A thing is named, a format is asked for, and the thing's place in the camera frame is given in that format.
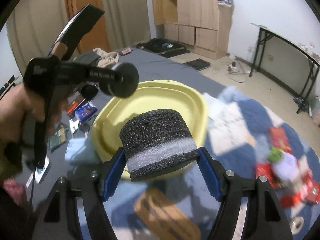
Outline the person's left hand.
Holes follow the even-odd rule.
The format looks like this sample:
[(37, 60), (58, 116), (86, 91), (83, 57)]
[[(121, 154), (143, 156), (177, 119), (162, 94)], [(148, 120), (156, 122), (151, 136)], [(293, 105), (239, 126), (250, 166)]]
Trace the person's left hand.
[(44, 98), (20, 83), (9, 90), (1, 100), (1, 144), (20, 142), (26, 114), (44, 122)]

